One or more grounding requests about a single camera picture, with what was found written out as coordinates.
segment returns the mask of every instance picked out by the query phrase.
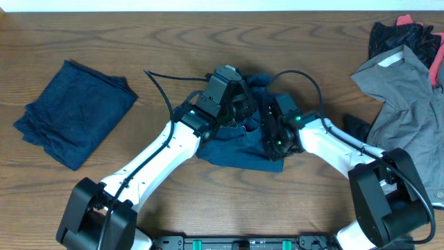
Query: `gray shirt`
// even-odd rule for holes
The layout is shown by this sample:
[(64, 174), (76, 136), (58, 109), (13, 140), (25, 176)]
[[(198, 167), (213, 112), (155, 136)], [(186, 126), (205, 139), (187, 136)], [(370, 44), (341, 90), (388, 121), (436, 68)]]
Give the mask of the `gray shirt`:
[(432, 88), (429, 70), (407, 46), (364, 63), (352, 80), (384, 102), (367, 144), (402, 148), (413, 159), (434, 205), (444, 204), (444, 94)]

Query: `table surface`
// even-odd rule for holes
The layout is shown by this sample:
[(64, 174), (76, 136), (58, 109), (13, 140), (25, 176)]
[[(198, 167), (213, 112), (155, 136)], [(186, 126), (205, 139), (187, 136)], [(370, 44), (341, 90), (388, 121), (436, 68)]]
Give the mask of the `table surface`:
[[(80, 179), (100, 181), (148, 146), (169, 120), (167, 107), (143, 68), (174, 76), (204, 76), (216, 66), (245, 73), (307, 72), (321, 85), (327, 116), (367, 122), (381, 103), (350, 75), (368, 59), (375, 22), (394, 24), (403, 12), (114, 12), (14, 13), (0, 18), (0, 249), (62, 249), (55, 235), (69, 194)], [(413, 12), (444, 31), (442, 12)], [(88, 161), (73, 172), (41, 147), (22, 141), (13, 122), (39, 96), (65, 59), (126, 76), (139, 100)], [(160, 79), (173, 106), (204, 83)], [(317, 108), (316, 91), (301, 76), (283, 76), (273, 89)], [(348, 181), (326, 162), (302, 153), (272, 174), (213, 166), (192, 158), (146, 202), (138, 226), (152, 233), (295, 235), (334, 233), (355, 220)], [(438, 233), (421, 249), (442, 249)], [(417, 238), (429, 227), (418, 229)]]

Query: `wire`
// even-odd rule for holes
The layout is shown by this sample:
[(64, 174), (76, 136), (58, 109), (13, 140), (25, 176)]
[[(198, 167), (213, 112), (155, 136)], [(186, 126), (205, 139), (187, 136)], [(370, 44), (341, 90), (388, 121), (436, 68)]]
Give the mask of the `wire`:
[(294, 74), (303, 75), (303, 76), (307, 77), (313, 83), (314, 87), (316, 87), (316, 90), (318, 91), (319, 105), (321, 105), (321, 114), (323, 114), (324, 113), (324, 102), (322, 100), (322, 93), (321, 93), (321, 88), (319, 87), (319, 85), (308, 74), (306, 74), (304, 72), (300, 72), (298, 70), (290, 69), (290, 70), (286, 70), (286, 71), (280, 72), (277, 75), (275, 75), (275, 77), (273, 77), (273, 79), (271, 79), (270, 83), (265, 87), (265, 90), (262, 93), (262, 119), (265, 119), (265, 113), (266, 113), (266, 109), (265, 109), (265, 96), (266, 96), (266, 93), (267, 93), (268, 89), (274, 83), (274, 81), (276, 81), (276, 79), (278, 79), (281, 75), (288, 74), (288, 73), (294, 73)]
[(145, 167), (145, 165), (147, 163), (149, 163), (150, 160), (152, 160), (154, 157), (156, 157), (156, 155), (158, 155), (165, 147), (168, 146), (168, 143), (171, 141), (171, 138), (173, 137), (173, 133), (174, 133), (173, 108), (171, 107), (171, 104), (170, 104), (168, 97), (165, 94), (164, 90), (162, 89), (162, 87), (160, 87), (159, 83), (153, 78), (152, 72), (150, 72), (146, 69), (144, 69), (144, 72), (152, 80), (152, 82), (155, 84), (155, 86), (158, 88), (160, 94), (162, 94), (162, 96), (164, 97), (166, 106), (168, 107), (169, 118), (171, 120), (169, 135), (168, 135), (168, 138), (162, 143), (162, 146), (159, 147), (159, 149), (157, 149), (152, 155), (150, 155), (142, 164), (140, 164), (136, 169), (134, 169), (134, 171), (131, 172), (131, 174), (128, 177), (126, 177), (123, 180), (122, 184), (120, 185), (119, 189), (117, 190), (116, 194), (114, 195), (114, 198), (111, 201), (108, 211), (106, 212), (105, 221), (103, 223), (102, 231), (101, 231), (100, 238), (99, 238), (99, 243), (97, 245), (97, 250), (101, 250), (101, 248), (103, 248), (103, 240), (105, 239), (107, 225), (110, 222), (111, 213), (114, 210), (114, 207), (116, 206), (117, 200), (118, 200), (120, 194), (123, 192), (123, 189), (129, 184), (129, 182), (133, 179), (133, 177), (143, 167)]
[(425, 212), (427, 214), (427, 218), (430, 221), (430, 234), (424, 239), (424, 240), (406, 240), (406, 239), (399, 239), (398, 241), (407, 243), (407, 244), (426, 244), (428, 242), (430, 242), (433, 237), (435, 236), (436, 233), (436, 222), (435, 222), (435, 218), (433, 216), (433, 212), (432, 209), (429, 207), (429, 205), (427, 204), (427, 202), (425, 201), (425, 198), (421, 195), (421, 193), (418, 191), (418, 189), (413, 185), (413, 183), (409, 180), (409, 178), (407, 178), (407, 176), (405, 176), (402, 172), (400, 172), (398, 169), (394, 168), (392, 165), (388, 164), (387, 162), (381, 160), (378, 156), (373, 155), (371, 152), (365, 150), (365, 148), (360, 148), (356, 145), (354, 145), (353, 143), (343, 139), (340, 135), (337, 135), (335, 132), (333, 132), (332, 127), (329, 127), (326, 123), (325, 123), (325, 111), (324, 111), (324, 102), (323, 102), (323, 98), (322, 98), (322, 93), (321, 93), (321, 89), (319, 88), (318, 83), (309, 75), (307, 75), (304, 72), (300, 72), (298, 70), (286, 70), (283, 72), (280, 72), (279, 74), (277, 74), (270, 82), (270, 84), (268, 84), (268, 86), (266, 86), (266, 89), (264, 90), (264, 93), (262, 95), (262, 119), (265, 118), (265, 96), (266, 96), (266, 92), (268, 90), (268, 87), (281, 75), (283, 74), (287, 74), (287, 73), (295, 73), (295, 74), (301, 74), (305, 77), (307, 77), (314, 85), (314, 87), (316, 88), (316, 90), (318, 91), (318, 98), (319, 98), (319, 105), (320, 105), (320, 117), (321, 117), (321, 122), (322, 125), (324, 126), (325, 130), (327, 133), (331, 133), (334, 137), (338, 138), (339, 140), (341, 140), (342, 142), (345, 142), (346, 144), (348, 144), (349, 146), (351, 146), (352, 148), (366, 154), (367, 156), (370, 156), (371, 158), (375, 159), (376, 161), (379, 161), (380, 163), (382, 163), (383, 165), (385, 165), (387, 168), (389, 168), (395, 175), (397, 175), (402, 181), (404, 181), (404, 183), (406, 183), (408, 186), (411, 187), (411, 189), (416, 193), (416, 195), (418, 195), (422, 206), (425, 209)]
[(205, 81), (208, 82), (205, 78), (195, 78), (195, 77), (177, 77), (177, 76), (166, 76), (163, 74), (151, 72), (145, 69), (146, 74), (152, 74), (153, 76), (159, 76), (167, 79), (173, 79), (173, 80), (183, 80), (183, 81)]

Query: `dark blue fabric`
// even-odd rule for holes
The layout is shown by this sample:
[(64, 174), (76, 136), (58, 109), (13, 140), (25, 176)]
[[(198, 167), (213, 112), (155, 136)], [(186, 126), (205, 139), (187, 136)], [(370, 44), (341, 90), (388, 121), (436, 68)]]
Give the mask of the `dark blue fabric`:
[[(246, 77), (259, 110), (262, 107), (262, 93), (270, 80), (266, 74)], [(272, 97), (273, 94), (266, 96), (266, 104), (272, 102)], [(234, 128), (219, 129), (216, 136), (196, 152), (197, 157), (222, 167), (282, 172), (284, 160), (270, 161), (262, 148), (259, 110)]]
[(14, 123), (23, 140), (43, 146), (77, 170), (131, 108), (137, 95), (126, 79), (65, 61), (37, 101)]

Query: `green connector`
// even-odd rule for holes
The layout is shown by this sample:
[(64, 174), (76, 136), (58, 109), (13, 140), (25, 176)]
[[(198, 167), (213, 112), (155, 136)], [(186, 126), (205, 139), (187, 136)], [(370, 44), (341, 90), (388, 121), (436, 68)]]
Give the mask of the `green connector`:
[(193, 241), (193, 250), (202, 250), (202, 242), (200, 240)]
[(282, 250), (291, 250), (291, 241), (283, 240), (282, 241)]

